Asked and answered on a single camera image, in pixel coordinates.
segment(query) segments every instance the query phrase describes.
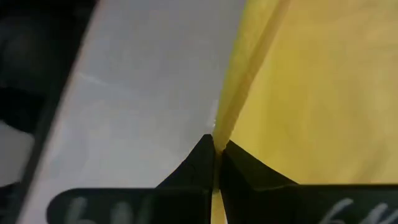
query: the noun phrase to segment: yellow sheet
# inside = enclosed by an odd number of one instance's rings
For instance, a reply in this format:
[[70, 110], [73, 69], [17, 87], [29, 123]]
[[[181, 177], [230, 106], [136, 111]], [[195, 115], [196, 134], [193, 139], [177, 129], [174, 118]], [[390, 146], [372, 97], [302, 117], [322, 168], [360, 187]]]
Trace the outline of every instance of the yellow sheet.
[[217, 148], [230, 137], [300, 183], [398, 182], [398, 1], [280, 1], [248, 0]]

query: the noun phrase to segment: white surface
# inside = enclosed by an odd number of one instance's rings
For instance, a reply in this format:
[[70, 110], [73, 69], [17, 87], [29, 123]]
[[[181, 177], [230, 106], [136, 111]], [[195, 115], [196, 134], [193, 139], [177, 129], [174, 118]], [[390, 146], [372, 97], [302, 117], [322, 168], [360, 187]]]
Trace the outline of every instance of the white surface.
[[210, 133], [243, 0], [95, 12], [19, 223], [76, 187], [155, 187]]
[[0, 187], [21, 178], [33, 137], [0, 121]]

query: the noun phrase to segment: yellow paper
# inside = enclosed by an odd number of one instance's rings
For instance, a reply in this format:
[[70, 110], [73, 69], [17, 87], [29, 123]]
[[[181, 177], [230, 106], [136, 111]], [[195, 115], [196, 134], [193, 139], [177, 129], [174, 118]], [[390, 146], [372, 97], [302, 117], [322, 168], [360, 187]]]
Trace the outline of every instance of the yellow paper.
[[[276, 3], [250, 4], [216, 130]], [[397, 25], [395, 0], [291, 0], [231, 140], [299, 183], [398, 182]]]
[[268, 54], [289, 1], [252, 0], [246, 3], [213, 131], [218, 152], [229, 141], [251, 83]]

